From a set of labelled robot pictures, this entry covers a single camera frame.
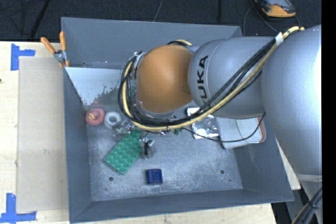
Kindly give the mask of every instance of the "aluminum foil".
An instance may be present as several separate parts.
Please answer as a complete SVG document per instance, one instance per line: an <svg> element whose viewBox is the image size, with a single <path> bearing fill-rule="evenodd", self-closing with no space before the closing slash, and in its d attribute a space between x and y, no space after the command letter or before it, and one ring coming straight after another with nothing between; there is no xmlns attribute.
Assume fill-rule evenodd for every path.
<svg viewBox="0 0 336 224"><path fill-rule="evenodd" d="M188 108L187 114L191 115L195 113L198 108ZM195 139L201 139L204 137L219 136L218 128L216 126L216 119L212 115L208 115L204 119L192 124L193 136Z"/></svg>

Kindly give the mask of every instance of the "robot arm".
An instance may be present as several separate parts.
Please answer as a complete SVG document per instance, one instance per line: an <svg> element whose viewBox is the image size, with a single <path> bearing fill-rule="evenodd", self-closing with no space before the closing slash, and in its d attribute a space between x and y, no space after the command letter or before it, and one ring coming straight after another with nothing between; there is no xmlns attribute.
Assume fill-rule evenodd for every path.
<svg viewBox="0 0 336 224"><path fill-rule="evenodd" d="M126 65L120 87L120 107L135 126L158 132L189 126L210 114L219 118L248 119L266 113L294 171L311 180L321 179L321 26L306 30L293 27L275 39L235 37L201 46L191 59L187 57L191 102L199 107L187 117L179 114L190 104L188 98L182 98L188 95L182 82L185 82L186 72L181 72L181 69L186 71L186 67L172 60L173 55L180 53L165 54L171 60L170 66L164 65L163 60L156 65L153 61L146 62L145 55L137 73L137 80L141 82L148 72L145 65L142 66L146 64L158 75L147 79L147 87L163 78L165 72L157 72L158 68L166 68L174 75L184 74L182 80L175 77L178 91L174 88L172 95L156 96L158 103L172 104L174 98L179 100L165 111L156 110L155 103L143 107L139 99L127 95L126 78L135 60L131 59ZM160 87L167 89L167 84L163 83L161 81ZM138 86L142 94L140 99L144 100L147 94L150 100L144 85L139 83Z"/></svg>

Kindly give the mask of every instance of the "blue tape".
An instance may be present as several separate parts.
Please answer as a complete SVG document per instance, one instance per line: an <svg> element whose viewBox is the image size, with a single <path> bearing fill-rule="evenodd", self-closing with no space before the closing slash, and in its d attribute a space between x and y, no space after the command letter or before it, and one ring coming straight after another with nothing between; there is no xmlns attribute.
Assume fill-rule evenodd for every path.
<svg viewBox="0 0 336 224"><path fill-rule="evenodd" d="M11 193L6 194L6 212L1 213L0 223L16 224L17 221L30 221L36 219L36 212L17 214L16 196Z"/></svg>
<svg viewBox="0 0 336 224"><path fill-rule="evenodd" d="M19 69L19 56L34 56L35 50L20 50L20 47L12 43L12 56L10 63L10 70L18 70Z"/></svg>

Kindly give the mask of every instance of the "gray bin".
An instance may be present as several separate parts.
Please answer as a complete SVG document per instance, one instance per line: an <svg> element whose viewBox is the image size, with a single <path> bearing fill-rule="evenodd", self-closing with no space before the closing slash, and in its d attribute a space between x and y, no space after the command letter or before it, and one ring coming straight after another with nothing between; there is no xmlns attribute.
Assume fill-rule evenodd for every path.
<svg viewBox="0 0 336 224"><path fill-rule="evenodd" d="M172 40L185 39L197 49L211 40L242 35L236 26L65 17L61 27L71 67L80 68L122 69L135 51ZM293 200L267 117L266 141L231 150L193 139L187 131L149 134L155 140L154 156L137 159L121 175L104 162L121 136L103 124L86 124L87 108L65 69L64 102L71 223ZM146 184L150 168L162 170L163 184Z"/></svg>

